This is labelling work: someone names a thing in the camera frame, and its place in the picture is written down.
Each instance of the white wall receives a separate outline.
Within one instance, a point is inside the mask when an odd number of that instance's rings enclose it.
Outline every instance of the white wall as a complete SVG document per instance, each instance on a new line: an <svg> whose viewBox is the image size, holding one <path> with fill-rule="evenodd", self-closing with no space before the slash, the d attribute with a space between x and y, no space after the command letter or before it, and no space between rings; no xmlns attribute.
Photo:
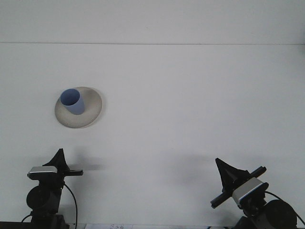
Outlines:
<svg viewBox="0 0 305 229"><path fill-rule="evenodd" d="M303 0L2 0L1 42L304 44Z"/></svg>
<svg viewBox="0 0 305 229"><path fill-rule="evenodd" d="M233 225L242 212L232 199L210 207L222 189L216 157L249 171L266 166L261 179L269 190L304 216L304 45L37 44L303 43L305 19L298 13L304 6L1 1L0 220L19 221L30 212L25 199L36 182L26 174L60 147L71 168L84 169L84 176L66 178L82 223ZM79 15L86 17L77 21ZM251 17L256 36L245 32L242 15ZM113 19L101 24L105 33L97 29L104 17ZM217 30L221 21L226 26ZM273 26L284 21L289 26ZM197 33L203 22L209 33ZM268 26L273 31L266 36ZM60 93L75 86L96 88L103 99L98 121L77 130L54 115ZM67 190L61 213L74 221Z"/></svg>

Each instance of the cable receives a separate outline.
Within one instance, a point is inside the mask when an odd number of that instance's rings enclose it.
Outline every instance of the cable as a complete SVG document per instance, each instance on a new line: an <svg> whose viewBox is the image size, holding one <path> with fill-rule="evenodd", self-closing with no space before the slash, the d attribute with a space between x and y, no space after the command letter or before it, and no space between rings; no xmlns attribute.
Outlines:
<svg viewBox="0 0 305 229"><path fill-rule="evenodd" d="M279 200L283 201L281 198L279 198L276 194L273 194L272 192L268 192L268 191L265 191L265 193L271 195L271 196L274 196L275 198L278 198ZM301 220L301 222L305 225L305 222L304 220L302 220L302 218L295 212L296 216Z"/></svg>
<svg viewBox="0 0 305 229"><path fill-rule="evenodd" d="M23 223L25 221L26 218L32 216L31 214L27 215L26 217L23 218L23 220L21 220L21 223Z"/></svg>
<svg viewBox="0 0 305 229"><path fill-rule="evenodd" d="M75 195L73 194L73 192L71 191L71 189L66 184L64 184L64 186L71 192L73 199L74 199L75 209L76 209L76 220L75 220L75 229L76 229L77 228L77 215L78 215L76 198L75 198Z"/></svg>

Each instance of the camera mount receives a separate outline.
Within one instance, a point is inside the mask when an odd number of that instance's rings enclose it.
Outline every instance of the camera mount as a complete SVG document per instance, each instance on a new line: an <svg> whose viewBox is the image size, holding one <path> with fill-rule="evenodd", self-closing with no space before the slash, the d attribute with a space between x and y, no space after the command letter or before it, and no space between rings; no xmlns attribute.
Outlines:
<svg viewBox="0 0 305 229"><path fill-rule="evenodd" d="M211 201L216 208L232 197L239 209L244 211L234 229L296 229L296 213L282 200L267 203L265 191L269 184L257 179L266 171L259 167L254 172L234 168L216 158L216 164L223 184L222 194Z"/></svg>
<svg viewBox="0 0 305 229"><path fill-rule="evenodd" d="M82 170L70 170L63 149L59 149L52 160L43 166L33 167L28 177L38 180L39 185L27 195L27 204L32 209L32 229L69 229L63 215L57 215L64 178L81 176Z"/></svg>

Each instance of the cup on plate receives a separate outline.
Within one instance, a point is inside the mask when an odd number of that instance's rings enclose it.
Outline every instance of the cup on plate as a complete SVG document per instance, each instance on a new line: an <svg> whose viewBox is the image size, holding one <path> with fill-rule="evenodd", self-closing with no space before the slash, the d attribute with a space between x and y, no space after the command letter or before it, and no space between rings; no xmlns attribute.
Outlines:
<svg viewBox="0 0 305 229"><path fill-rule="evenodd" d="M81 115L85 111L85 105L81 93L74 88L67 89L61 93L60 102L74 115Z"/></svg>

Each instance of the white table surface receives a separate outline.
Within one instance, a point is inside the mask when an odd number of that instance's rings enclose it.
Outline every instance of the white table surface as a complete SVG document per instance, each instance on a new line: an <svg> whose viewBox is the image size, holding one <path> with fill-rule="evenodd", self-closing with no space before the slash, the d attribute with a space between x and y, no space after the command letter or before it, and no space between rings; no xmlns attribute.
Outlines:
<svg viewBox="0 0 305 229"><path fill-rule="evenodd" d="M232 199L210 207L216 157L266 166L269 190L304 216L304 57L298 45L0 44L0 219L30 212L26 174L60 147L84 169L66 178L79 223L234 225ZM69 129L54 106L77 86L97 89L103 109ZM74 222L65 189L61 213Z"/></svg>

